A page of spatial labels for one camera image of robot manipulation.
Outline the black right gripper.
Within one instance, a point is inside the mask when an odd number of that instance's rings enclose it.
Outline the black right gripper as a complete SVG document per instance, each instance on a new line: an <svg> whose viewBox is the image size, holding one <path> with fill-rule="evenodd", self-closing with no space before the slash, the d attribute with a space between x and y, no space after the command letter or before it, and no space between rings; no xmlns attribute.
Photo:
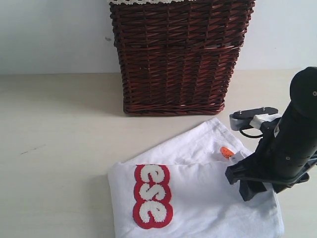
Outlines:
<svg viewBox="0 0 317 238"><path fill-rule="evenodd" d="M317 119L300 114L290 104L281 118L264 122L263 138L254 154L227 167L225 176L233 185L240 180L239 192L244 201L267 191L263 182L276 193L309 180L307 171L316 160Z"/></svg>

